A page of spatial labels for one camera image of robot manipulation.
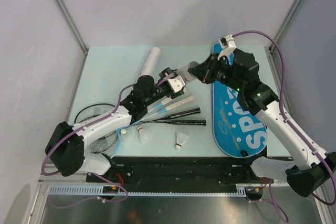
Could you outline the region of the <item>white cardboard tube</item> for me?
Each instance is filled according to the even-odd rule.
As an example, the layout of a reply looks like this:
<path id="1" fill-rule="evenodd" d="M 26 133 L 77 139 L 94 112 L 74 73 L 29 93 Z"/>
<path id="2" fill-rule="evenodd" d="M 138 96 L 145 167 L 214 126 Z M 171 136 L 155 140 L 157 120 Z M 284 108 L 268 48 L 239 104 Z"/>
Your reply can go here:
<path id="1" fill-rule="evenodd" d="M 156 66 L 162 50 L 159 47 L 153 47 L 148 53 L 145 62 L 140 70 L 138 78 L 141 76 L 150 76 Z"/>

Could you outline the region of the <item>white shuttlecock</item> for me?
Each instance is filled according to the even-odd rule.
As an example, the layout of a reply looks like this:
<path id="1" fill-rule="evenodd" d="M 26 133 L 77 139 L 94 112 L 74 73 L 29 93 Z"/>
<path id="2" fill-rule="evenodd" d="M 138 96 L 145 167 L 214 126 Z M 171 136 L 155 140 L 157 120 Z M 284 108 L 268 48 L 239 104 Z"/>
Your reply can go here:
<path id="1" fill-rule="evenodd" d="M 140 143 L 146 144 L 152 140 L 153 136 L 151 131 L 144 129 L 143 127 L 138 127 L 137 131 Z"/>
<path id="2" fill-rule="evenodd" d="M 127 142 L 130 142 L 132 140 L 132 136 L 131 136 L 131 133 L 129 130 L 127 129 L 122 129 L 120 131 L 120 135 L 121 135 L 121 141 L 123 143 L 127 143 Z"/>
<path id="3" fill-rule="evenodd" d="M 188 140 L 189 135 L 183 132 L 177 132 L 175 136 L 174 148 L 179 150 L 182 148 L 183 144 Z"/>

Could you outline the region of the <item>blue racket bag cover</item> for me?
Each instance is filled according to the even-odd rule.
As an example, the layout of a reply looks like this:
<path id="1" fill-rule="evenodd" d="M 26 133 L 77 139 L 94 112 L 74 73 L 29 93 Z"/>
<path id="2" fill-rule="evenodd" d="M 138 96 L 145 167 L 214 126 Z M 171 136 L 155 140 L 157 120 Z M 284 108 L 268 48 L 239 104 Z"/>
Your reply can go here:
<path id="1" fill-rule="evenodd" d="M 227 156 L 243 158 L 241 150 L 261 151 L 268 142 L 267 127 L 237 100 L 238 92 L 214 82 L 212 97 L 212 132 L 219 149 Z"/>

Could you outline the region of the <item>white shuttlecock tube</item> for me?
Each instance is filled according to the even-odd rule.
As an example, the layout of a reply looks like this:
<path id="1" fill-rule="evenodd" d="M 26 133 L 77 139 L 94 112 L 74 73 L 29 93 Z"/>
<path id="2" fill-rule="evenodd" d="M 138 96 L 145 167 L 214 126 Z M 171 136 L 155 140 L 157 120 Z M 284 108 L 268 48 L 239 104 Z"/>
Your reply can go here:
<path id="1" fill-rule="evenodd" d="M 182 84 L 184 86 L 186 86 L 190 82 L 194 81 L 196 79 L 196 77 L 194 75 L 192 75 L 191 73 L 189 73 L 189 70 L 198 66 L 198 65 L 199 65 L 198 62 L 192 61 L 192 62 L 186 64 L 185 66 L 177 69 L 176 70 L 177 77 L 174 78 L 174 79 L 176 79 L 176 81 L 174 81 L 174 82 L 178 83 L 178 86 L 180 87 Z"/>

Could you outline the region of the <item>black racket bag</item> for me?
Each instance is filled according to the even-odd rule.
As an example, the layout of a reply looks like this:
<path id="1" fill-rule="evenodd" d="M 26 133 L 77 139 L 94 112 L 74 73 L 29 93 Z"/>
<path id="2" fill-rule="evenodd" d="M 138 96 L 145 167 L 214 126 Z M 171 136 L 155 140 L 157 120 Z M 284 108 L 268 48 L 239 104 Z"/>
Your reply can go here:
<path id="1" fill-rule="evenodd" d="M 267 146 L 265 146 L 261 151 L 257 152 L 256 150 L 241 150 L 240 151 L 240 154 L 243 158 L 252 158 L 252 157 L 261 157 L 261 156 L 264 156 L 266 157 L 267 156 L 267 151 L 268 151 L 268 148 Z"/>

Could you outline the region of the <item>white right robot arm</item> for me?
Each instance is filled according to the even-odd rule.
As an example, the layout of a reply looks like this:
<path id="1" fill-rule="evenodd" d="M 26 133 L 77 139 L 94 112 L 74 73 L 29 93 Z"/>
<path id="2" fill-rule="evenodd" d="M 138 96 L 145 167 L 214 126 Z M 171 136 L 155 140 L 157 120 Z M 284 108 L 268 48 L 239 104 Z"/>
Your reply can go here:
<path id="1" fill-rule="evenodd" d="M 241 108 L 270 129 L 287 149 L 292 162 L 258 157 L 242 169 L 243 179 L 254 183 L 260 177 L 287 182 L 300 196 L 307 197 L 330 179 L 335 182 L 335 152 L 328 153 L 312 140 L 289 116 L 273 90 L 259 78 L 259 64 L 253 54 L 233 51 L 233 63 L 212 53 L 188 72 L 205 84 L 220 82 L 238 92 Z"/>

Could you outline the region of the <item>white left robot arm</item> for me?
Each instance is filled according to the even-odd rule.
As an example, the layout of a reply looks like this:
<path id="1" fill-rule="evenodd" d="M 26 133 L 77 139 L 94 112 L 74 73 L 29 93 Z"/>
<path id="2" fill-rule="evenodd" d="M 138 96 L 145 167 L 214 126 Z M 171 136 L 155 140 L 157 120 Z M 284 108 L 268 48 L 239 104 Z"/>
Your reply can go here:
<path id="1" fill-rule="evenodd" d="M 116 169 L 111 166 L 109 158 L 91 153 L 87 150 L 88 146 L 119 128 L 139 121 L 156 101 L 183 95 L 186 75 L 187 70 L 166 68 L 159 74 L 159 81 L 149 75 L 140 76 L 135 84 L 129 86 L 132 88 L 130 94 L 124 99 L 118 98 L 113 110 L 79 124 L 59 123 L 45 149 L 46 160 L 51 161 L 56 172 L 64 177 L 84 172 L 98 174 L 105 182 L 112 181 Z"/>

